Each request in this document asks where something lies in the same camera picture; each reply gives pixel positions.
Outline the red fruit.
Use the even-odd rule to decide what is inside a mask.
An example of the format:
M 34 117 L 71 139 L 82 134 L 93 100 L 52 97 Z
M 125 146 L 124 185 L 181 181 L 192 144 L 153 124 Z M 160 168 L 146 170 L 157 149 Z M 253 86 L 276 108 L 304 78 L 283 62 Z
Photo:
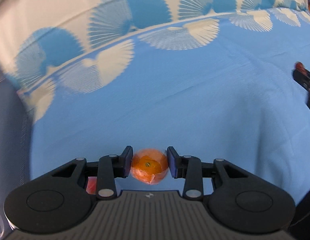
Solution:
M 88 194 L 96 194 L 96 185 L 97 185 L 97 178 L 89 177 L 87 187 L 86 187 L 86 192 Z

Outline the orange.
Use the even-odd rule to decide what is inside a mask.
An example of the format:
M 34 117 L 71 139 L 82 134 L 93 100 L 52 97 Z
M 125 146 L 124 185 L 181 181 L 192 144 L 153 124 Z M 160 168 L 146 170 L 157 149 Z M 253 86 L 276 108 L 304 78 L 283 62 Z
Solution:
M 159 184 L 169 169 L 165 153 L 146 148 L 133 155 L 130 173 L 133 178 L 148 185 Z

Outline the dark red jujube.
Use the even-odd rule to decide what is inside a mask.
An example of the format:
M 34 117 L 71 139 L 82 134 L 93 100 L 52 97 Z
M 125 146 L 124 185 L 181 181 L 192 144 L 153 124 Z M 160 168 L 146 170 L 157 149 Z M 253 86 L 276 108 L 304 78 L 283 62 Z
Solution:
M 305 71 L 305 67 L 301 62 L 297 62 L 295 64 L 295 68 L 296 70 L 298 70 L 299 72 L 304 72 Z

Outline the blue patterned bed sheet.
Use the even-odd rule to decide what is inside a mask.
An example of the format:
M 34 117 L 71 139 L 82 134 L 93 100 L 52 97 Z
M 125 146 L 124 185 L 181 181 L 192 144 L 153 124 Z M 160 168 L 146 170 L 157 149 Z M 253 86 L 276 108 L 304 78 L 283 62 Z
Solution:
M 0 70 L 33 119 L 30 177 L 131 145 L 310 191 L 307 0 L 0 0 Z

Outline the blue fabric sofa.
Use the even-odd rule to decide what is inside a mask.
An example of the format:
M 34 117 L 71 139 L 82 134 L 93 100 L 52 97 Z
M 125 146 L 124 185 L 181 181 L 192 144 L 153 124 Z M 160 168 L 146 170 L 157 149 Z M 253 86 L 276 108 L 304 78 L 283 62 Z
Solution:
M 0 215 L 8 194 L 30 180 L 32 121 L 11 82 L 0 70 Z

